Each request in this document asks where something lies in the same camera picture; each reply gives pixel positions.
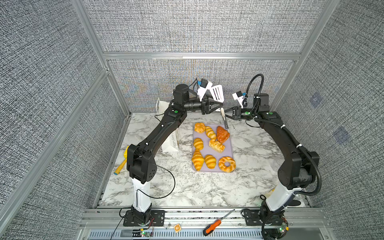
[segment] orange screwdriver handle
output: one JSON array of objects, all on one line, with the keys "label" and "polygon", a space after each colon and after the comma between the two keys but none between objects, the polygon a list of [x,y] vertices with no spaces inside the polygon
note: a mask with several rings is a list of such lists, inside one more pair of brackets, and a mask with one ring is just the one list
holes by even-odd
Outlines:
[{"label": "orange screwdriver handle", "polygon": [[215,228],[217,226],[219,226],[221,224],[221,220],[220,219],[217,219],[214,223],[212,223],[211,225],[208,225],[204,230],[203,230],[203,234],[204,236],[208,236],[209,234],[211,234]]}]

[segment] black mounting plate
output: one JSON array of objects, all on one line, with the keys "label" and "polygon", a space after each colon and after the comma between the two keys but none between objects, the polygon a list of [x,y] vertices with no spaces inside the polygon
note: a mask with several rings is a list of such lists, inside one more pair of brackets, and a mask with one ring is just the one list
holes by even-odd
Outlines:
[{"label": "black mounting plate", "polygon": [[[260,219],[259,210],[250,210],[250,209],[244,209],[243,215],[245,219],[245,223],[247,226],[261,226],[263,225],[263,222]],[[280,217],[277,217],[276,219],[273,219],[272,217],[270,220],[272,220],[271,224],[268,224],[269,226],[281,226],[283,224],[283,220]]]},{"label": "black mounting plate", "polygon": [[[164,210],[152,210],[151,211],[151,216],[149,217],[149,219],[154,218],[153,226],[155,226],[155,227],[164,226],[165,213],[166,212]],[[125,213],[124,222],[123,222],[124,227],[144,227],[140,224],[141,224],[141,222],[139,222],[138,219],[136,219],[133,216],[132,212],[127,211]]]}]

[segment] knife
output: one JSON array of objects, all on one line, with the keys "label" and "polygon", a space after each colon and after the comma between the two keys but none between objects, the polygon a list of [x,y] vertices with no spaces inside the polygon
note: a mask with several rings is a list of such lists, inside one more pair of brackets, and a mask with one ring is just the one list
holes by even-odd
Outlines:
[{"label": "knife", "polygon": [[227,122],[227,118],[225,116],[225,112],[224,112],[224,109],[223,108],[220,108],[220,112],[221,112],[221,116],[223,117],[223,121],[224,121],[224,126],[226,129],[228,129],[228,122]]}]

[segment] white paper bag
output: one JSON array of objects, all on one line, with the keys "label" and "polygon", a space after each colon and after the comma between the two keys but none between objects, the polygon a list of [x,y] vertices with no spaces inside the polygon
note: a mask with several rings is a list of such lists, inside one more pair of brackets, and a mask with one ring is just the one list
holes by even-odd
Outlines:
[{"label": "white paper bag", "polygon": [[[159,110],[157,111],[157,115],[163,114],[165,110],[168,108],[169,103],[160,101],[160,99],[158,99],[157,101],[159,102]],[[163,118],[163,115],[158,116],[158,118],[161,120]],[[179,151],[179,129],[176,129],[167,137],[167,139],[161,145],[161,149],[163,152]]]}]

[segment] bread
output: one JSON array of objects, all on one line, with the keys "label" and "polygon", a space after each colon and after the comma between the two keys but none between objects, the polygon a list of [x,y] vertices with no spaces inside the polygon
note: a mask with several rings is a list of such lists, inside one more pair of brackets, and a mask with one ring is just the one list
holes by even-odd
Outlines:
[{"label": "bread", "polygon": [[205,156],[205,164],[209,169],[214,169],[216,167],[216,159],[214,156],[208,154]]},{"label": "bread", "polygon": [[201,138],[195,138],[195,140],[193,141],[193,146],[197,150],[202,150],[204,148],[203,140],[201,140]]},{"label": "bread", "polygon": [[[225,162],[229,162],[229,166],[227,167],[225,165]],[[233,172],[233,170],[236,169],[236,162],[233,158],[231,157],[222,157],[220,158],[218,162],[218,167],[221,169],[223,172]]]},{"label": "bread", "polygon": [[217,140],[221,143],[224,143],[229,138],[229,132],[223,127],[218,126],[216,130]]},{"label": "bread", "polygon": [[204,158],[203,158],[203,155],[201,155],[200,151],[197,150],[197,149],[193,153],[192,162],[193,162],[193,165],[196,168],[196,171],[200,171],[200,169],[201,169],[201,167],[203,166],[203,163],[204,163]]},{"label": "bread", "polygon": [[205,125],[202,122],[197,122],[195,124],[195,131],[198,133],[203,133],[205,131]]},{"label": "bread", "polygon": [[215,150],[216,152],[222,153],[225,149],[225,146],[215,139],[211,139],[208,145]]},{"label": "bread", "polygon": [[205,134],[210,138],[216,140],[216,134],[211,127],[205,127]]}]

